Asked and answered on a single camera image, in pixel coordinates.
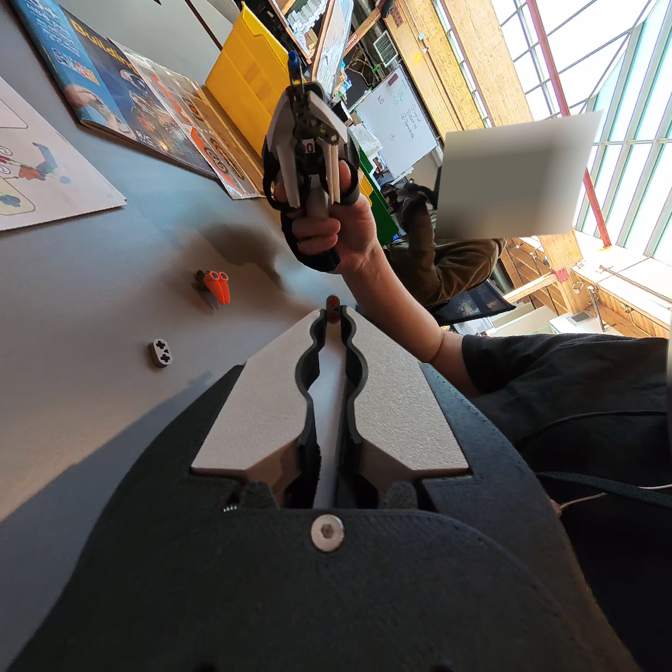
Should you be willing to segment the green plastic bin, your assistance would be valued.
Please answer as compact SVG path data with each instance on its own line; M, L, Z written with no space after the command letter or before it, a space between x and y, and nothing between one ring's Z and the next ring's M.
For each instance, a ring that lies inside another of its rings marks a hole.
M376 232L382 247L391 243L399 234L399 226L389 212L388 202L382 195L377 181L372 176L373 164L360 148L359 153L359 189L365 195L376 223Z

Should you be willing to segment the person's right hand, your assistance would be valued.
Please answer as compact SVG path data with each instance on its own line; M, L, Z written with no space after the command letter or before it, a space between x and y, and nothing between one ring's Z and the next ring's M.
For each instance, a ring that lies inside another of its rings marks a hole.
M309 216L303 208L283 213L281 226L301 264L347 282L385 261L372 208L362 194L351 204L333 204L323 217Z

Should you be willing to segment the open white instruction booklet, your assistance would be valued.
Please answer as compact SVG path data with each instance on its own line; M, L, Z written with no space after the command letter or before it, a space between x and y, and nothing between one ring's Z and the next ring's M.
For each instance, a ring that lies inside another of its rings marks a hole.
M1 80L1 231L126 203L84 156Z

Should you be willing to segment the blue cover manual booklet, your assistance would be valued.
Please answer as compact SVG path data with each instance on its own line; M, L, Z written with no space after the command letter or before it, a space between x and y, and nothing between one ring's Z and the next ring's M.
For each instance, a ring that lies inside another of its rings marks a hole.
M215 178L211 166L112 41L56 1L11 1L78 121Z

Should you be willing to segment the yellow plastic bin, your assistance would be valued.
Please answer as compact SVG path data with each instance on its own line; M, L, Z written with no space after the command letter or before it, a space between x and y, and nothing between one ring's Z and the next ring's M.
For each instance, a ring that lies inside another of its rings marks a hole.
M251 179L258 188L263 183L262 150L265 136L281 94L290 85L288 51L277 36L296 46L284 27L269 30L273 1L241 1L221 53L206 78L207 100L223 124L237 129L238 141L246 141L245 151L253 166ZM347 126L347 113L324 100Z

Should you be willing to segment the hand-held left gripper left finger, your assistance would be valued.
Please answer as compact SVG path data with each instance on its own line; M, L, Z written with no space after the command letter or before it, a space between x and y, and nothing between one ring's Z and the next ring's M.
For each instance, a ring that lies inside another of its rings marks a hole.
M250 357L191 470L269 486L279 503L310 508L321 469L313 399L322 311L314 310Z

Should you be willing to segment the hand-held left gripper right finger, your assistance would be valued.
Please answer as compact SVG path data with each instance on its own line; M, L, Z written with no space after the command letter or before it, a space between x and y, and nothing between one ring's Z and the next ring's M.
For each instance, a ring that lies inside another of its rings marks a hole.
M378 507L395 483L469 475L423 364L351 307L341 307L341 338L341 478L357 506Z

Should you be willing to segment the robot sticker sheet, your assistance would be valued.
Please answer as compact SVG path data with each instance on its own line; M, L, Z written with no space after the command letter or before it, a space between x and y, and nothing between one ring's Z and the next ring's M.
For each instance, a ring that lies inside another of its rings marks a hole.
M149 89L191 140L227 194L234 200L261 197L254 180L240 164L239 156L231 152L237 146L235 142L227 140L227 129L217 120L214 124L210 122L208 113L211 108L201 95L202 89L198 83L165 68L117 40L112 42L139 72Z

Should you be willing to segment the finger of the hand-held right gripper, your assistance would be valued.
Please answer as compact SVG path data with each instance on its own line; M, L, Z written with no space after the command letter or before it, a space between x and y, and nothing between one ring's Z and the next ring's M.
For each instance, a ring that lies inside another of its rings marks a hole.
M331 146L348 143L348 129L321 96L311 90L307 93L306 129L310 137Z
M265 136L265 154L278 155L280 147L288 148L292 155L296 152L297 138L294 135L295 117L292 108L293 88L286 88L275 106L273 116Z

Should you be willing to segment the wooden clipboard with paper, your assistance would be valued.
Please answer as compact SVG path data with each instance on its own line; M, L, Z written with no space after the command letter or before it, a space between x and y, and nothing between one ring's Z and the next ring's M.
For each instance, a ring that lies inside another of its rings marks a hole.
M337 76L351 31L353 1L328 1L310 66L310 81L318 83L330 100L337 87Z

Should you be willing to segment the whiteboard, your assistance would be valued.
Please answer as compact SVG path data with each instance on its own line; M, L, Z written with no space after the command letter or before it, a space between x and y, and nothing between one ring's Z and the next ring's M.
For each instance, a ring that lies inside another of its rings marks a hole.
M438 145L410 79L399 65L354 106L381 143L379 154L394 178L405 176Z

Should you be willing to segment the person's right forearm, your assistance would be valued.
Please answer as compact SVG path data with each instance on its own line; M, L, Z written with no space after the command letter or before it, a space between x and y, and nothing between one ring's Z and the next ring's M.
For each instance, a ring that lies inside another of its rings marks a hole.
M420 362L433 366L467 398L478 396L462 352L463 336L442 329L402 285L382 248L342 252L338 272L364 315Z

